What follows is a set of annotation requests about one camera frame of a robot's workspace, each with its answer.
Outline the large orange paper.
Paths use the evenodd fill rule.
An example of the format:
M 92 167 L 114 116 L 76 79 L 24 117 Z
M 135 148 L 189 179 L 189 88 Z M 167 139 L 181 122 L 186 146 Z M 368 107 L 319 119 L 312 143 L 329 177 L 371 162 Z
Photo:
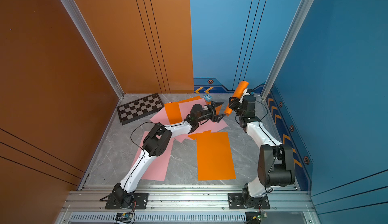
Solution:
M 242 96 L 243 96 L 243 94 L 244 94 L 244 91 L 248 88 L 248 85 L 249 85 L 249 83 L 246 82 L 246 81 L 241 81 L 241 82 L 238 84 L 238 86 L 237 86 L 235 92 L 233 93 L 233 96 L 229 99 L 229 103 L 228 103 L 227 108 L 226 108 L 225 111 L 224 111 L 224 113 L 225 113 L 227 116 L 229 116 L 229 115 L 232 113 L 232 111 L 233 111 L 232 106 L 231 106 L 232 102 L 233 102 L 235 99 L 240 100 L 240 99 L 242 98 Z
M 199 181 L 236 178 L 228 133 L 207 131 L 189 135 L 189 138 L 197 141 Z

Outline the large curved pink paper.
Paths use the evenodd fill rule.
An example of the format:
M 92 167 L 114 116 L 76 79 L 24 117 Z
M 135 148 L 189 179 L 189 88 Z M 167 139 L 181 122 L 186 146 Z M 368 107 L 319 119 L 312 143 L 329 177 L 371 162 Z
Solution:
M 142 180 L 165 181 L 173 142 L 174 139 L 170 139 L 165 152 L 151 163 L 143 174 Z

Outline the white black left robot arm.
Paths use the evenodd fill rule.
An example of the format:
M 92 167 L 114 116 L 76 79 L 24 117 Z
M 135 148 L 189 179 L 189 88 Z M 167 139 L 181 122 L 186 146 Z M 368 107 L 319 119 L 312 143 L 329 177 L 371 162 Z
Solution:
M 159 156 L 163 155 L 170 140 L 174 137 L 193 133 L 198 129 L 201 122 L 211 121 L 219 123 L 225 114 L 218 114 L 217 108 L 223 102 L 211 101 L 202 106 L 195 104 L 186 118 L 177 124 L 163 125 L 155 123 L 150 132 L 145 136 L 141 152 L 128 174 L 114 187 L 112 192 L 100 199 L 106 202 L 105 209 L 134 209 L 134 192 L 151 163 Z

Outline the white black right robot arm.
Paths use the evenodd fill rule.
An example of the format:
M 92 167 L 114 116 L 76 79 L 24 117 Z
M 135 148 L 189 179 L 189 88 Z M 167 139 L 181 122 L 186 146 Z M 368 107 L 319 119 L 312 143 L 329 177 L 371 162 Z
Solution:
M 240 127 L 259 147 L 257 177 L 242 189 L 240 204 L 245 208 L 261 207 L 276 188 L 295 183 L 293 148 L 273 137 L 256 116 L 256 98 L 245 95 L 229 98 L 228 108 L 236 113 Z

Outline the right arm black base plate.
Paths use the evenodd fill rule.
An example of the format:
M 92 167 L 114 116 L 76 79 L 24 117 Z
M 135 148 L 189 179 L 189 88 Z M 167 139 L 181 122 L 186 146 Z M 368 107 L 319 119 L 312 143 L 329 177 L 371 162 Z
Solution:
M 253 198 L 242 193 L 228 193 L 229 209 L 270 209 L 268 196 Z

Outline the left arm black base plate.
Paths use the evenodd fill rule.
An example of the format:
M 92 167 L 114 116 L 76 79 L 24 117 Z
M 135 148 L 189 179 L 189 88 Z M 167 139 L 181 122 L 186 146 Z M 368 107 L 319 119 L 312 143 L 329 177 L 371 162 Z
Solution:
M 105 209 L 143 210 L 147 207 L 148 198 L 148 193 L 133 193 L 131 194 L 130 205 L 127 207 L 121 206 L 112 193 L 101 199 L 101 201 L 106 202 Z

